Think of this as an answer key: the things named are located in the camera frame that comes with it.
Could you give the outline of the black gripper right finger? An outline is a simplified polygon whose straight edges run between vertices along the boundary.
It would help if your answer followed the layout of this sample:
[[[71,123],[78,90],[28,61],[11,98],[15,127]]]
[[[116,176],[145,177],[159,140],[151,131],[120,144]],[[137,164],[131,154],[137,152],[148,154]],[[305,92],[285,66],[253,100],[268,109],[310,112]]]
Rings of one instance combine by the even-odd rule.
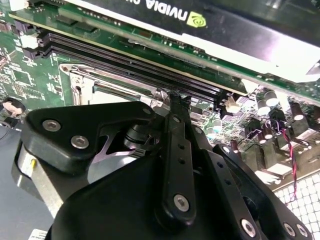
[[[226,145],[211,146],[191,124],[191,98],[182,99],[193,163],[199,168],[198,212],[184,240],[310,240],[308,228]]]

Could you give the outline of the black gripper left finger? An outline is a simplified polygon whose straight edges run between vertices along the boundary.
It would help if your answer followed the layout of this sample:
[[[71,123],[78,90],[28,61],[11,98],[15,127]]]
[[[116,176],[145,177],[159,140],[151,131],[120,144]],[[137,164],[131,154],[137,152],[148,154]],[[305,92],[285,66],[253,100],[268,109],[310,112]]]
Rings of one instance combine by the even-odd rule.
[[[196,217],[191,144],[186,139],[191,98],[169,95],[166,115],[141,101],[39,109],[29,113],[21,152],[38,164],[30,178],[52,216],[87,185],[92,163],[150,154],[160,162],[160,218],[189,225]]]

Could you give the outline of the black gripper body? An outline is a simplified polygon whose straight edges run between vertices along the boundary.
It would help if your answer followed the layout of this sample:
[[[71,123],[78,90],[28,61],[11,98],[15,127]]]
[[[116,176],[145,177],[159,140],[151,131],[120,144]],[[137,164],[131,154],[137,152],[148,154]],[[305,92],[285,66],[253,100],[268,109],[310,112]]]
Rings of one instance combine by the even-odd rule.
[[[169,223],[158,216],[161,163],[151,155],[140,157],[107,176],[87,183],[69,196],[54,218],[48,240],[184,240],[182,234],[198,218],[200,169],[193,162],[196,216],[189,225]]]

